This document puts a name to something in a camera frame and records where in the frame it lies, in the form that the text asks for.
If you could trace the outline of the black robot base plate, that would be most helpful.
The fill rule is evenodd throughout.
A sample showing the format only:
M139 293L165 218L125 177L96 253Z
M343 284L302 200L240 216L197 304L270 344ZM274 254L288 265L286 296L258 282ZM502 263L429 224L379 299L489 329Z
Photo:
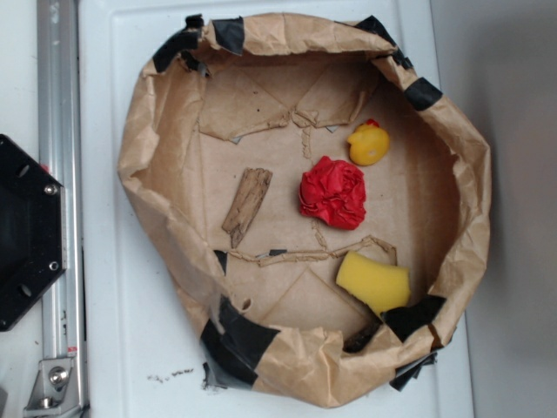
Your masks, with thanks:
M1 136L1 330L10 331L64 272L64 187Z

